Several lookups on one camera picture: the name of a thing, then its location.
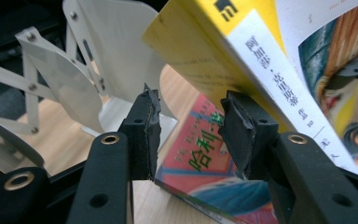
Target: wooden table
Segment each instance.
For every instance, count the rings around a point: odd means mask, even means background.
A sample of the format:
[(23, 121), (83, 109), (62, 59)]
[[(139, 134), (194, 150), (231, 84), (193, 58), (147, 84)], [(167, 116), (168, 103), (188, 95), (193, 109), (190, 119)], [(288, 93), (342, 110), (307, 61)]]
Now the wooden table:
[[(179, 123), (159, 152), (158, 164), (161, 164), (182, 126), (183, 118), (199, 94), (169, 66), (162, 72), (161, 83), (162, 95)], [(93, 136), (84, 133), (81, 125), (72, 121), (59, 104), (42, 101), (39, 116), (40, 132), (20, 137), (40, 153), (51, 175), (87, 158)], [(215, 223), (151, 181), (134, 181), (133, 191), (135, 223)]]

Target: yellow book cover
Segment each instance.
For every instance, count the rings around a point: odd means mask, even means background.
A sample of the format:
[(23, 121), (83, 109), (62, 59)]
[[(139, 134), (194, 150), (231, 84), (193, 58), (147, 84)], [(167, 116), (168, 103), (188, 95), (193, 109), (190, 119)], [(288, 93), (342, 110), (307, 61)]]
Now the yellow book cover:
[[(280, 132), (296, 130), (312, 137), (337, 166), (358, 174), (348, 150), (297, 74), (295, 57), (287, 56), (294, 54), (285, 44), (284, 20), (277, 13), (282, 2), (288, 1), (170, 0), (143, 41), (215, 105), (220, 106), (227, 90), (247, 93), (280, 122)], [(301, 7), (307, 4), (300, 2)], [(345, 6), (337, 16), (357, 5)], [(312, 24), (308, 33), (316, 28)]]

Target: light wood surface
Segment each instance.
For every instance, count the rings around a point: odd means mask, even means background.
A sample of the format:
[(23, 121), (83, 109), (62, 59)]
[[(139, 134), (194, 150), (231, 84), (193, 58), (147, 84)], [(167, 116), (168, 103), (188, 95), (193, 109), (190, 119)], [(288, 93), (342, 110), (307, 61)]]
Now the light wood surface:
[[(183, 118), (199, 94), (169, 66), (162, 71), (161, 91), (179, 123), (159, 152), (158, 164), (161, 164), (183, 124)], [(20, 137), (40, 153), (51, 175), (87, 158), (93, 137), (84, 133), (81, 125), (72, 121), (59, 104), (42, 101), (39, 115), (40, 132)], [(151, 181), (134, 181), (133, 191), (135, 223), (216, 223)]]

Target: yellow book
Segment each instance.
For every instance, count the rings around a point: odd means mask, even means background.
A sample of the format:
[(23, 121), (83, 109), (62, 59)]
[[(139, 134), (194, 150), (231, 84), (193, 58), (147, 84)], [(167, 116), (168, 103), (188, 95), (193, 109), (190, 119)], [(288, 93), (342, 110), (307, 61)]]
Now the yellow book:
[(280, 122), (280, 132), (312, 137), (337, 166), (358, 174), (284, 54), (275, 1), (171, 0), (143, 41), (216, 106), (227, 90), (244, 92)]

